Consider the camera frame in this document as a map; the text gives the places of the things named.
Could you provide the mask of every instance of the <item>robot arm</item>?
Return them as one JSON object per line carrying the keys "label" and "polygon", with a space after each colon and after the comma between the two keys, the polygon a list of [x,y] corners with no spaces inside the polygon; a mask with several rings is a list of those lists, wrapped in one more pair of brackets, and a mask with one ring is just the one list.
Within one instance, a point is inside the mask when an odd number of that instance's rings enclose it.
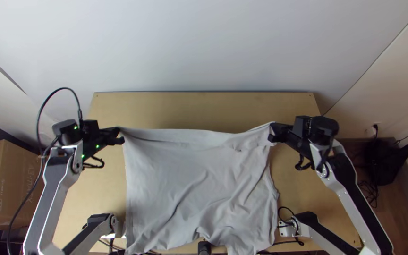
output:
{"label": "robot arm", "polygon": [[[96,120],[83,121],[78,128],[75,120],[66,120],[53,126],[53,131],[60,136],[61,147],[51,149],[45,164],[43,180],[45,187],[29,225],[23,252],[26,255],[71,255],[88,254],[89,250],[103,235],[114,233],[121,237],[122,222],[112,213],[92,215],[82,231],[63,249],[53,244],[53,234],[58,224],[68,189],[78,180],[84,167],[100,168],[104,162],[94,154],[107,145],[120,145],[124,138],[116,138],[116,127],[99,129]],[[101,162],[101,166],[83,163],[88,158]]]}
{"label": "robot arm", "polygon": [[[74,120],[53,126],[62,147],[52,148],[45,165],[45,188],[23,243],[24,254],[87,254],[101,236],[114,233],[115,237],[121,237],[124,233],[123,224],[113,214],[98,214],[92,215],[81,233],[63,249],[52,243],[67,191],[78,180],[83,167],[102,167],[104,162],[94,154],[107,145],[124,143],[123,138],[116,138],[118,128],[99,129],[95,120],[85,120],[81,126],[78,128]],[[312,238],[331,255],[392,254],[390,240],[357,186],[357,174],[351,161],[341,144],[334,140],[338,123],[321,116],[298,116],[293,126],[272,123],[271,127],[274,135],[269,136],[269,141],[286,143],[300,153],[296,169],[316,170],[322,182],[338,195],[364,247],[359,251],[336,236],[322,226],[312,212],[302,212],[280,221],[281,236]],[[101,165],[84,163],[89,158],[100,161]],[[302,166],[304,158],[310,162]]]}
{"label": "robot arm", "polygon": [[[280,221],[282,237],[312,238],[333,254],[392,254],[393,246],[379,220],[357,185],[357,173],[343,146],[334,140],[338,123],[322,116],[298,116],[293,126],[271,124],[271,142],[286,143],[300,153],[297,170],[312,168],[321,181],[333,190],[346,209],[364,247],[359,251],[319,223],[312,212],[302,212]],[[302,166],[303,158],[310,162]]]}

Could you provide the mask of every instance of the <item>wooden tabletop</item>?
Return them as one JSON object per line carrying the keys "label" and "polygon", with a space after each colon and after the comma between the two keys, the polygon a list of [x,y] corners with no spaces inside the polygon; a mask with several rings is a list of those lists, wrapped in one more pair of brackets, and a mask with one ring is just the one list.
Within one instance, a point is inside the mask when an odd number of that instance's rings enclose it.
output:
{"label": "wooden tabletop", "polygon": [[[240,133],[269,121],[293,124],[298,115],[320,115],[312,93],[117,92],[95,93],[87,119],[98,120],[100,128],[185,128]],[[70,188],[53,238],[58,247],[71,241],[92,214],[112,212],[119,220],[125,220],[122,147],[108,146],[96,156],[105,160],[105,167],[85,170]],[[314,171],[295,170],[298,157],[297,152],[284,144],[271,150],[272,179],[280,193],[278,206],[287,206],[295,213],[312,211],[322,225],[348,243],[361,246],[357,231],[336,194]],[[280,238],[276,232],[276,242],[286,240],[290,238]],[[283,244],[268,251],[321,249],[310,239],[301,240],[305,246]],[[161,253],[196,253],[197,242]],[[125,248],[125,240],[117,239],[114,245]],[[91,251],[107,252],[108,248],[96,243]],[[218,247],[212,252],[225,253],[226,249]]]}

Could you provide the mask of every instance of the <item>wooden floor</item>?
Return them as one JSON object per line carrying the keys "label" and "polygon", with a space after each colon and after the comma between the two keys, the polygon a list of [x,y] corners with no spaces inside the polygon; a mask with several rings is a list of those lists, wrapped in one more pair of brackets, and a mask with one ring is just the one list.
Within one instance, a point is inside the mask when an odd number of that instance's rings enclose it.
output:
{"label": "wooden floor", "polygon": [[[340,141],[355,166],[364,164],[360,153],[366,142],[353,140]],[[365,170],[356,167],[358,180],[367,180]],[[408,202],[400,181],[379,187],[377,208],[373,209],[383,228],[393,243],[394,253],[408,255]]]}

